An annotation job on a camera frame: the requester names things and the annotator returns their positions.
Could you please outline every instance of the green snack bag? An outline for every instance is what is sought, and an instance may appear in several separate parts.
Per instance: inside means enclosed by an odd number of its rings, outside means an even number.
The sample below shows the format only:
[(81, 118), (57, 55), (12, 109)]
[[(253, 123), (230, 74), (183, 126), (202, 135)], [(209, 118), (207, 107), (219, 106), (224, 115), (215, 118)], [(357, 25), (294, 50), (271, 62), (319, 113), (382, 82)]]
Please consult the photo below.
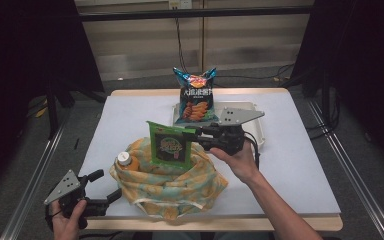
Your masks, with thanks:
[(183, 132), (195, 133), (194, 129), (168, 127), (147, 121), (149, 124), (152, 163), (179, 167), (189, 170), (191, 166), (191, 142)]

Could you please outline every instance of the bottle cap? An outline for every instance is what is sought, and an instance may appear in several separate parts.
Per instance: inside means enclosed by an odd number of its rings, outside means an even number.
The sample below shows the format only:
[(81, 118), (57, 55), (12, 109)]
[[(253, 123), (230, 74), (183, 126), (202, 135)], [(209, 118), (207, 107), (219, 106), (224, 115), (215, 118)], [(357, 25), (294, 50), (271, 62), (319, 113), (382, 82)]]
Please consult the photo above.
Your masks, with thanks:
[(130, 154), (128, 152), (121, 152), (117, 156), (117, 161), (123, 165), (127, 166), (132, 162), (132, 158), (130, 157)]

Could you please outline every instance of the hand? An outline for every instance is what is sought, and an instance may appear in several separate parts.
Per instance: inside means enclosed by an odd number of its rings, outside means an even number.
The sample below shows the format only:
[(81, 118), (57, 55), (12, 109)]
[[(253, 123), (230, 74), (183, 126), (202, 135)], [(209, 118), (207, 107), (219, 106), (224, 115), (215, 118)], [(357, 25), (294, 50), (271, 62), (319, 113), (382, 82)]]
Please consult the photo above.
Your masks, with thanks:
[(52, 212), (56, 214), (52, 218), (55, 240), (75, 240), (79, 238), (79, 218), (87, 205), (86, 200), (81, 200), (73, 209), (70, 219), (62, 215), (58, 201), (52, 202)]
[(253, 177), (260, 174), (260, 171), (255, 165), (251, 143), (247, 140), (244, 142), (242, 150), (233, 156), (230, 156), (218, 148), (211, 148), (210, 152), (218, 159), (226, 162), (235, 176), (245, 184), (248, 184)]

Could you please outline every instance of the plastic container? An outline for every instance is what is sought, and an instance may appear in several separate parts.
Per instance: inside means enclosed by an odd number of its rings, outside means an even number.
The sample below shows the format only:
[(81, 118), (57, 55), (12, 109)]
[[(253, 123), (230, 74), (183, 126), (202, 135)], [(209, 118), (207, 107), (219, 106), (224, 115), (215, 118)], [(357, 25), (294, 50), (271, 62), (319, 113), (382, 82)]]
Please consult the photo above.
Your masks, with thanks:
[(120, 170), (139, 170), (139, 161), (136, 157), (130, 156), (128, 152), (121, 152), (116, 158), (117, 166)]

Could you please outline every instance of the white tray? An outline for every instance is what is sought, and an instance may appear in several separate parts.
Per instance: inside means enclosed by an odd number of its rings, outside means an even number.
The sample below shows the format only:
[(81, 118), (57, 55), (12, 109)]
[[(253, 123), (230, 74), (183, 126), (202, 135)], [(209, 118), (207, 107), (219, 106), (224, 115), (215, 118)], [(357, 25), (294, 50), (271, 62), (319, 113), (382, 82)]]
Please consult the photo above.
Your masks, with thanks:
[[(173, 106), (173, 126), (176, 127), (182, 127), (185, 125), (192, 125), (192, 126), (208, 126), (210, 125), (210, 122), (201, 122), (201, 123), (195, 123), (195, 124), (176, 124), (176, 120), (179, 118), (179, 103)], [(251, 102), (214, 102), (214, 110), (217, 117), (220, 117), (221, 112), (225, 107), (229, 108), (240, 108), (245, 110), (254, 110), (257, 111), (256, 105)], [(246, 122), (242, 124), (242, 128), (245, 132), (249, 132), (252, 134), (252, 136), (255, 137), (255, 140), (257, 141), (258, 149), (261, 148), (264, 144), (264, 134), (263, 130), (261, 128), (260, 119), (264, 118), (257, 118), (252, 121)]]

